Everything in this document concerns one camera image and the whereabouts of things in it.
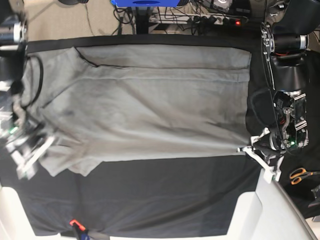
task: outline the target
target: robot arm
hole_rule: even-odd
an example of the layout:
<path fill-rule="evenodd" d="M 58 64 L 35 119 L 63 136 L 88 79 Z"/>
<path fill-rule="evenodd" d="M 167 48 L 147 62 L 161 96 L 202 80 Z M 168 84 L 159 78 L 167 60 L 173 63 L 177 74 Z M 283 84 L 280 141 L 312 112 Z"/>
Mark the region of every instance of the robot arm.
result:
<path fill-rule="evenodd" d="M 308 34 L 320 25 L 320 0 L 281 1 L 272 7 L 285 12 L 279 22 L 267 17 L 261 25 L 262 58 L 275 123 L 260 136 L 253 136 L 250 146 L 239 149 L 261 164 L 269 183 L 279 180 L 284 154 L 295 154 L 309 141 L 303 91 L 309 83 Z"/>
<path fill-rule="evenodd" d="M 27 19 L 22 0 L 3 0 L 0 9 L 0 146 L 17 164 L 19 179 L 36 173 L 36 162 L 54 142 L 43 124 L 21 105 L 27 61 Z"/>

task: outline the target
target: gray cloth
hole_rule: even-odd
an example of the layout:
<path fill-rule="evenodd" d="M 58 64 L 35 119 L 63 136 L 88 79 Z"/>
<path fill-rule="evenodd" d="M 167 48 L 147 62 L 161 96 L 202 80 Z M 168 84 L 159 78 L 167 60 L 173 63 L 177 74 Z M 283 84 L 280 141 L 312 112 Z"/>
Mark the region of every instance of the gray cloth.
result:
<path fill-rule="evenodd" d="M 39 54 L 43 89 L 29 111 L 57 136 L 40 161 L 52 176 L 65 169 L 87 176 L 101 162 L 235 155 L 247 144 L 249 52 L 168 45 L 78 50 L 101 66 L 74 48 Z M 25 102 L 37 89 L 37 71 L 35 63 L 25 71 Z"/>

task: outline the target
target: scissors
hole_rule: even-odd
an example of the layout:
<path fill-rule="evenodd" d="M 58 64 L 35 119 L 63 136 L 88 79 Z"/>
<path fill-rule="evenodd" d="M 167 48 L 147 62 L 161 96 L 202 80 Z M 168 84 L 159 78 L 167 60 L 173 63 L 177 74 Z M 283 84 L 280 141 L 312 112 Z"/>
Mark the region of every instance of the scissors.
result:
<path fill-rule="evenodd" d="M 307 171 L 304 167 L 300 167 L 291 172 L 289 178 L 291 180 L 291 184 L 296 185 L 300 183 L 303 179 L 318 174 L 320 174 L 320 171 Z"/>

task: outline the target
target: green led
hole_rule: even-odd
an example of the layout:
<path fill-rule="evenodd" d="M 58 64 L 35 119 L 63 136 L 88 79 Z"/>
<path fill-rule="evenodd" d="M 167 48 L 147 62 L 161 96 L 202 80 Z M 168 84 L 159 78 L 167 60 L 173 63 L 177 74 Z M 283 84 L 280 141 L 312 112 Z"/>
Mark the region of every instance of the green led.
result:
<path fill-rule="evenodd" d="M 15 126 L 9 130 L 9 134 L 14 134 L 18 130 L 18 127 Z"/>

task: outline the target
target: blue container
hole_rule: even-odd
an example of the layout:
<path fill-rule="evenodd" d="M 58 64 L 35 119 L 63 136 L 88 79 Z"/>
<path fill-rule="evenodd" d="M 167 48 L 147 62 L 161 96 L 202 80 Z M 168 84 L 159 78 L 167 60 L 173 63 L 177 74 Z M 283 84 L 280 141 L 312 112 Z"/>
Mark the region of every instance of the blue container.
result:
<path fill-rule="evenodd" d="M 124 7 L 176 7 L 180 0 L 111 0 L 113 5 Z"/>

